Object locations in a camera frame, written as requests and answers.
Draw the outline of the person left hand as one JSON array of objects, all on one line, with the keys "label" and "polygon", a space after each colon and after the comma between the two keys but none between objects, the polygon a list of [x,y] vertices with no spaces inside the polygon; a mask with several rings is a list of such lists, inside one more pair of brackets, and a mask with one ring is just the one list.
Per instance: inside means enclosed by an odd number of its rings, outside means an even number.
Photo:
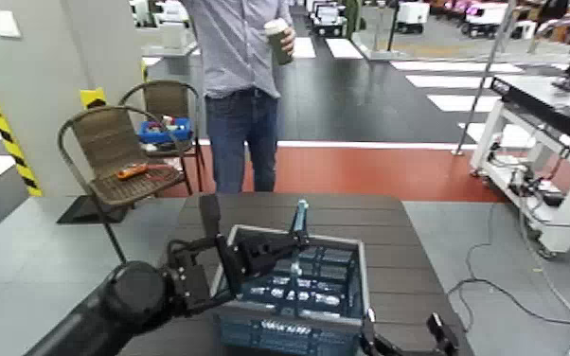
[{"label": "person left hand", "polygon": [[294,53],[295,31],[292,27],[287,27],[282,34],[283,38],[281,39],[281,49],[289,57],[292,57]]}]

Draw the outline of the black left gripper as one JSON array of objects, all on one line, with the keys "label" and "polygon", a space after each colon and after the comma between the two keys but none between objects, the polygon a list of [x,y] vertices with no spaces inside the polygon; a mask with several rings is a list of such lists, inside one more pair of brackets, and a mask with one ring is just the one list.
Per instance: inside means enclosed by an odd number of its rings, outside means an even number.
[{"label": "black left gripper", "polygon": [[[240,292],[244,277],[251,279],[269,274],[280,260],[292,258],[309,244],[309,237],[301,234],[242,236],[238,242],[243,251],[242,266],[234,248],[227,245],[221,234],[194,241],[170,240],[165,280],[173,315],[196,315],[234,299]],[[197,261],[203,251],[210,249],[216,250],[227,280],[228,289],[223,294],[210,294],[205,267]]]}]

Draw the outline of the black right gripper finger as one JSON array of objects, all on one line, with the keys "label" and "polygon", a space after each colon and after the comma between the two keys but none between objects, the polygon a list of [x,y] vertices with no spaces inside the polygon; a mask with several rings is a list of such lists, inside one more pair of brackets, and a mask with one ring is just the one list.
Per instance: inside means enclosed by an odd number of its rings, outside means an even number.
[{"label": "black right gripper finger", "polygon": [[459,343],[452,329],[443,321],[440,315],[433,312],[426,322],[427,328],[435,339],[434,353],[436,355],[457,356]]},{"label": "black right gripper finger", "polygon": [[361,327],[361,348],[368,356],[403,356],[403,351],[375,330],[375,312],[368,308]]}]

